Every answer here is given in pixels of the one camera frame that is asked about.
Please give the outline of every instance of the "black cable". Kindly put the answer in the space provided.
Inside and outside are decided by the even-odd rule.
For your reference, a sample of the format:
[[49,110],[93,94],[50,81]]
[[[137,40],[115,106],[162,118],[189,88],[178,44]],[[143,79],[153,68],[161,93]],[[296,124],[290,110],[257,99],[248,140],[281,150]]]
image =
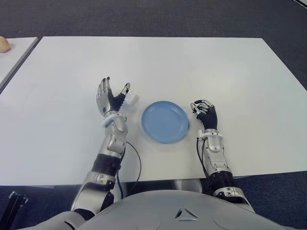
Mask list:
[[201,162],[201,165],[202,165],[203,172],[205,173],[206,178],[209,180],[208,172],[207,172],[205,166],[203,165],[203,161],[201,160],[201,156],[200,156],[200,153],[199,153],[199,150],[198,150],[198,142],[199,142],[199,140],[197,139],[197,141],[196,141],[196,151],[197,151],[197,155],[198,155],[198,158],[200,159],[200,162]]
[[201,163],[203,164],[203,147],[205,146],[205,141],[202,142],[202,148],[201,148]]
[[[122,157],[120,159],[120,162],[123,160],[123,158],[125,156],[125,153],[126,153],[126,148],[123,151],[123,155],[122,155]],[[118,187],[119,187],[119,190],[120,190],[120,197],[121,197],[121,199],[123,199],[124,198],[124,193],[123,193],[123,188],[121,187],[121,184],[120,184],[120,181],[119,181],[118,172],[119,172],[119,170],[117,170],[117,172],[116,172],[116,180],[117,180],[117,184],[118,184]]]
[[139,182],[139,179],[140,179],[140,176],[141,176],[141,171],[142,171],[142,162],[141,162],[140,155],[139,155],[138,151],[135,149],[135,147],[134,147],[131,143],[129,143],[128,141],[127,141],[127,144],[129,144],[129,145],[134,149],[134,151],[135,151],[136,154],[138,155],[138,158],[139,158],[139,161],[140,161],[139,176],[138,176],[136,182],[134,183],[134,185],[132,186],[132,188],[130,189],[130,191],[128,192],[128,196],[129,196],[129,194],[130,194],[130,193],[133,191],[133,189],[135,188],[136,184]]

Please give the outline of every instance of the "gray carpet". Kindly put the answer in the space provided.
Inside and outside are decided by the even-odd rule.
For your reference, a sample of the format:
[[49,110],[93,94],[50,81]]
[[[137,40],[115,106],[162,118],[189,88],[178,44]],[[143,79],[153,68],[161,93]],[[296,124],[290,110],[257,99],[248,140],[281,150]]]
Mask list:
[[0,35],[260,37],[307,87],[307,10],[292,0],[0,0]]
[[[0,35],[260,37],[307,88],[307,10],[292,0],[0,0]],[[297,172],[238,183],[260,215],[307,228],[306,180]],[[0,214],[12,189],[0,187]],[[68,210],[77,186],[18,189],[31,197],[20,228]]]

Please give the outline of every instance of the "white tabletop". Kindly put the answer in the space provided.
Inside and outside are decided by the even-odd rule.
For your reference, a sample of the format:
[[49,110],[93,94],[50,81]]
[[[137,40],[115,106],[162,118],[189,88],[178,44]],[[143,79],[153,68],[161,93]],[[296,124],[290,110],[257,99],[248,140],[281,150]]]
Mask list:
[[10,50],[0,53],[0,89],[37,42],[37,37],[8,38]]
[[[214,103],[234,176],[307,170],[307,92],[259,38],[44,37],[0,95],[0,184],[81,184],[102,143],[95,94],[103,77],[139,95],[127,140],[141,180],[204,177],[189,107]],[[189,118],[186,136],[160,144],[143,110],[167,100]],[[134,181],[128,147],[120,170]]]

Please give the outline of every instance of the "bread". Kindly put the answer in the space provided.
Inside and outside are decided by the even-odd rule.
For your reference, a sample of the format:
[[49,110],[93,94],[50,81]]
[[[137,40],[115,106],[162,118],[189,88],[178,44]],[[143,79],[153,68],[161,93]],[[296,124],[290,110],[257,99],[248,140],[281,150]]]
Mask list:
[[0,53],[4,53],[11,48],[10,43],[4,37],[0,36]]

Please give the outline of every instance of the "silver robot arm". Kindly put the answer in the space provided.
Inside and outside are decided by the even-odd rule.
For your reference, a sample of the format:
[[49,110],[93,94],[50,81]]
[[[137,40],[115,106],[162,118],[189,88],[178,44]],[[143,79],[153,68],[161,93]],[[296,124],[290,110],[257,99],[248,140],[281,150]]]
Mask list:
[[86,220],[113,204],[114,196],[110,190],[114,188],[115,176],[120,169],[126,147],[127,119],[118,111],[130,89],[130,83],[114,97],[109,80],[109,77],[103,78],[96,96],[98,109],[104,116],[106,137],[92,170],[87,174],[71,206],[71,211],[79,213]]
[[202,155],[199,157],[209,180],[212,195],[253,211],[243,191],[238,188],[227,164],[222,143],[223,136],[217,131],[214,105],[207,100],[198,100],[191,103],[191,108],[205,128],[204,131],[198,131],[197,142],[203,143]]

